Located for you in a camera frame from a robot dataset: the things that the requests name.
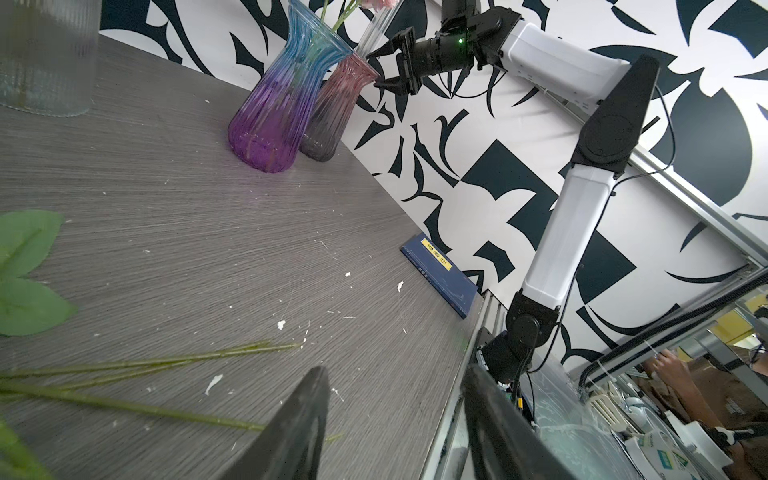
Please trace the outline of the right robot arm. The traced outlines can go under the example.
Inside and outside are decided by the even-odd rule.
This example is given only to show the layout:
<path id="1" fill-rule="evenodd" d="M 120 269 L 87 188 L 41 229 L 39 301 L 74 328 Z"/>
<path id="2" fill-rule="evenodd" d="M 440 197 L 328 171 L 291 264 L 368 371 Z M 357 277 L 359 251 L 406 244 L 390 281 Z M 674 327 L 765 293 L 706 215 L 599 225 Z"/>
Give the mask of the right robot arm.
<path id="1" fill-rule="evenodd" d="M 544 229 L 506 329 L 485 344 L 479 364 L 515 386 L 534 350 L 549 339 L 565 310 L 578 266 L 609 198 L 637 147 L 655 91 L 659 62 L 614 59 L 568 43 L 501 6 L 445 1 L 434 37 L 406 28 L 369 53 L 393 55 L 398 74 L 376 81 L 397 95 L 416 94 L 426 77 L 490 65 L 525 78 L 588 114 L 554 211 Z"/>

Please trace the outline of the blue purple glass vase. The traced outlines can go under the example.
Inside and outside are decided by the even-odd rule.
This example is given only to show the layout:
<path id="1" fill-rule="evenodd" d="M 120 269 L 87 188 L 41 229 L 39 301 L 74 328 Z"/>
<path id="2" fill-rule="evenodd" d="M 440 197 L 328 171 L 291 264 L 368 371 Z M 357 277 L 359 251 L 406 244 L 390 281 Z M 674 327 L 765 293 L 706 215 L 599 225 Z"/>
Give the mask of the blue purple glass vase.
<path id="1" fill-rule="evenodd" d="M 287 43 L 228 126 L 232 151 L 266 173 L 296 159 L 326 72 L 352 49 L 300 1 L 291 1 Z"/>

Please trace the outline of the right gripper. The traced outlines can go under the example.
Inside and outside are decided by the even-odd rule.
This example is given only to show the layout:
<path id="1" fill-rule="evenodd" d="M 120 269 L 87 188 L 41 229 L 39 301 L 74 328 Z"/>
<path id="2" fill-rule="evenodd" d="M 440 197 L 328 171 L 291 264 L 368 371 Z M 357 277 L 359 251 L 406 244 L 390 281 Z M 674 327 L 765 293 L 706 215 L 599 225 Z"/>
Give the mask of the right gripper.
<path id="1" fill-rule="evenodd" d="M 522 16 L 508 7 L 484 11 L 477 5 L 444 5 L 440 30 L 434 37 L 415 41 L 414 29 L 397 32 L 366 59 L 404 54 L 404 65 L 391 78 L 377 78 L 374 86 L 395 95 L 416 95 L 420 78 L 454 70 L 491 65 L 502 67 L 502 46 Z"/>

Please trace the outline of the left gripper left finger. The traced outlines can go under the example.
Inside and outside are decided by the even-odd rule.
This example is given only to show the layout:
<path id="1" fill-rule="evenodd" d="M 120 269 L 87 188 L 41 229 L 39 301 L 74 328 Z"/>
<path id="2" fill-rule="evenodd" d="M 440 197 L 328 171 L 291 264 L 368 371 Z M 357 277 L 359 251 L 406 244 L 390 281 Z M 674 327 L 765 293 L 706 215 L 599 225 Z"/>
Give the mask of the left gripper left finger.
<path id="1" fill-rule="evenodd" d="M 328 370 L 311 368 L 265 429 L 223 473 L 226 480 L 316 479 L 329 409 Z"/>

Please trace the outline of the clear glass vase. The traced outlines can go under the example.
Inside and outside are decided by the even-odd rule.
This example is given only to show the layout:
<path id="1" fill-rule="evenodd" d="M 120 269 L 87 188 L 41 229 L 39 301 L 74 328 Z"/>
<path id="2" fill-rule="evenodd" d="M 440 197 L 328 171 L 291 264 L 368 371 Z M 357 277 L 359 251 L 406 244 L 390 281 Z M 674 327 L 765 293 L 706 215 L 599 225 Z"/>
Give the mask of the clear glass vase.
<path id="1" fill-rule="evenodd" d="M 73 117 L 91 105 L 102 3 L 1 3 L 1 104 Z"/>

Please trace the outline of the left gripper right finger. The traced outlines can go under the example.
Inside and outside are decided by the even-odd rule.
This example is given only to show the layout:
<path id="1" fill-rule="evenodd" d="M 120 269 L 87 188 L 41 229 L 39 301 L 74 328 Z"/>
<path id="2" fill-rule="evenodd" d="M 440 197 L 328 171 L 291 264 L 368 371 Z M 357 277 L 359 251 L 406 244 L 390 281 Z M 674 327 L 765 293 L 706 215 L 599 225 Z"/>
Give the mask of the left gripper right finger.
<path id="1" fill-rule="evenodd" d="M 483 480 L 568 480 L 574 475 L 534 434 L 530 423 L 480 366 L 462 381 L 475 477 Z"/>

